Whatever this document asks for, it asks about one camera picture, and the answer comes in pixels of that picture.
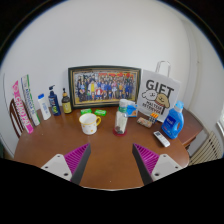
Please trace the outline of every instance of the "radiator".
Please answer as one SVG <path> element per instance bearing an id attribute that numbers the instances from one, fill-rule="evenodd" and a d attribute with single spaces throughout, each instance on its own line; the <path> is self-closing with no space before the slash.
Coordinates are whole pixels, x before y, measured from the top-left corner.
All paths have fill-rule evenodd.
<path id="1" fill-rule="evenodd" d="M 211 132 L 208 139 L 193 155 L 190 157 L 189 166 L 204 163 L 222 158 L 222 150 L 215 134 Z"/>

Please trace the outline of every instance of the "group photo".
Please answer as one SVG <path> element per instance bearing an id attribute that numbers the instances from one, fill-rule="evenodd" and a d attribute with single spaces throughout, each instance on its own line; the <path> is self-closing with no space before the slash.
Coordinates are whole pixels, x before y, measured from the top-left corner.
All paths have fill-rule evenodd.
<path id="1" fill-rule="evenodd" d="M 130 72 L 74 73 L 76 103 L 135 100 L 136 75 Z"/>

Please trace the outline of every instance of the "remote control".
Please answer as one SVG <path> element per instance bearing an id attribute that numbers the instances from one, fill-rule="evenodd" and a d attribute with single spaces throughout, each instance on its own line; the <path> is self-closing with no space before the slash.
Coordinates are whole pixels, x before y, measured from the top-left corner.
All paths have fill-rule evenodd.
<path id="1" fill-rule="evenodd" d="M 165 146 L 169 146 L 170 145 L 170 142 L 159 132 L 159 131 L 156 131 L 153 133 L 158 139 L 159 141 Z"/>

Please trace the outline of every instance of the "mug handle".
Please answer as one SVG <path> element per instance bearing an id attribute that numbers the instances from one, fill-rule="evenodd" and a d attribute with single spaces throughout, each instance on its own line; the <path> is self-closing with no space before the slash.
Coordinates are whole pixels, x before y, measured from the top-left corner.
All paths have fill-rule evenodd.
<path id="1" fill-rule="evenodd" d="M 96 121 L 98 120 L 98 122 L 96 122 L 96 126 L 98 126 L 99 124 L 100 124 L 100 122 L 101 122 L 101 117 L 98 117 L 97 116 L 97 119 L 96 119 Z"/>

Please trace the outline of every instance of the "white bottle cap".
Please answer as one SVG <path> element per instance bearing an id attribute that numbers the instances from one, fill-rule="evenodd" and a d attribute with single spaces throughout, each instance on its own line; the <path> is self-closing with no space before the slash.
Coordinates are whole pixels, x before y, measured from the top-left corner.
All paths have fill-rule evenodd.
<path id="1" fill-rule="evenodd" d="M 121 99 L 120 103 L 119 103 L 120 107 L 127 107 L 128 106 L 128 102 L 126 99 Z"/>
<path id="2" fill-rule="evenodd" d="M 184 103 L 178 100 L 177 103 L 176 103 L 175 106 L 174 106 L 174 109 L 175 109 L 177 112 L 181 113 L 182 110 L 183 110 L 183 108 L 184 108 Z"/>

